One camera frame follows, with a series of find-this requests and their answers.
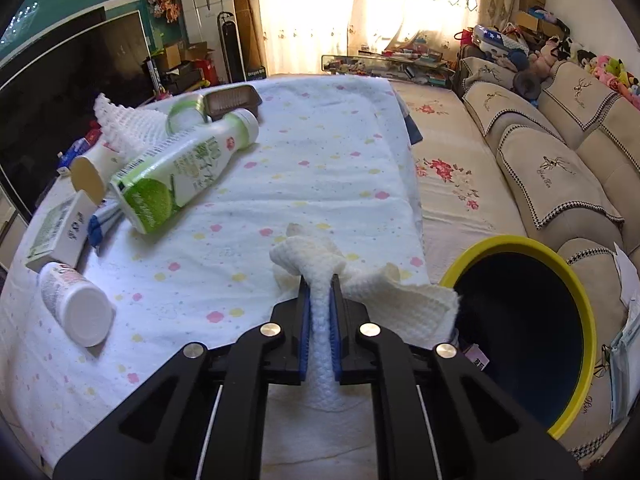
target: television screen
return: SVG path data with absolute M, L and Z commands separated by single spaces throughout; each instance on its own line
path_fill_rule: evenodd
M 2 186 L 27 221 L 56 176 L 58 153 L 91 129 L 94 101 L 136 107 L 153 97 L 139 12 L 72 36 L 0 88 Z

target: curtain pattern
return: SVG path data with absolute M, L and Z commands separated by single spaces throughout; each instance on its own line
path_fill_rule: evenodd
M 267 70 L 319 73 L 322 54 L 381 52 L 417 34 L 447 59 L 453 35 L 477 23 L 506 24 L 514 0 L 258 0 Z

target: white stripe on wall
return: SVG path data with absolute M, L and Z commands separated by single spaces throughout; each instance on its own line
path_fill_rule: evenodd
M 45 34 L 47 34 L 50 31 L 52 31 L 54 28 L 59 27 L 63 23 L 70 22 L 72 19 L 77 18 L 78 16 L 82 16 L 86 12 L 90 12 L 91 10 L 95 10 L 95 9 L 100 9 L 100 7 L 104 7 L 104 10 L 110 10 L 110 9 L 114 9 L 115 7 L 119 7 L 119 6 L 126 5 L 126 4 L 132 4 L 134 2 L 139 2 L 139 1 L 140 0 L 107 0 L 107 1 L 101 2 L 99 4 L 95 4 L 95 5 L 91 6 L 91 7 L 87 7 L 85 9 L 78 10 L 78 12 L 74 12 L 73 14 L 70 14 L 69 16 L 66 16 L 66 17 L 62 18 L 62 20 L 60 20 L 59 22 L 56 22 L 53 25 L 49 25 L 49 27 L 47 27 L 47 28 L 43 28 L 40 32 L 38 32 L 37 34 L 34 34 L 28 40 L 26 40 L 24 43 L 22 43 L 21 45 L 19 45 L 16 48 L 14 48 L 9 54 L 7 54 L 4 58 L 2 58 L 2 60 L 0 60 L 0 66 L 4 65 L 5 63 L 7 63 L 13 56 L 18 54 L 18 52 L 20 52 L 25 47 L 29 46 L 31 43 L 36 41 L 38 38 L 41 38 L 42 36 L 44 36 Z

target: white plastic bottle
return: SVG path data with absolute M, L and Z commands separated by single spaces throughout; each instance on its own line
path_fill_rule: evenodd
M 133 227 L 149 233 L 213 184 L 231 156 L 257 137 L 258 121 L 238 108 L 147 150 L 115 174 L 111 187 Z
M 100 288 L 57 262 L 42 267 L 39 282 L 42 301 L 73 341 L 89 347 L 107 337 L 113 307 Z

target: silver screw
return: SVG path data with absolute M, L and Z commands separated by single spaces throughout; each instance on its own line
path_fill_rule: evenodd
M 260 333 L 267 337 L 273 337 L 280 333 L 280 325 L 277 323 L 265 323 L 260 327 Z
M 195 359 L 204 353 L 204 347 L 198 343 L 189 343 L 182 349 L 182 353 L 189 359 Z
M 367 337 L 377 336 L 380 333 L 380 327 L 375 323 L 364 323 L 360 325 L 360 333 Z
M 450 345 L 449 343 L 442 343 L 441 345 L 436 346 L 436 353 L 443 359 L 451 359 L 458 353 L 458 351 L 455 346 Z

